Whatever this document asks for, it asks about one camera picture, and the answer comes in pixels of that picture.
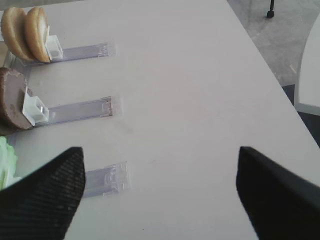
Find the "hamburger bun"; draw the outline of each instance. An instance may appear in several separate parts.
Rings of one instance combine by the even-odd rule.
[[[34,61],[35,57],[25,39],[26,13],[22,8],[10,7],[4,10],[1,18],[1,32],[8,49],[18,58]]]
[[[32,8],[25,17],[24,35],[27,45],[36,59],[49,63],[50,58],[46,50],[48,20],[42,7]]]

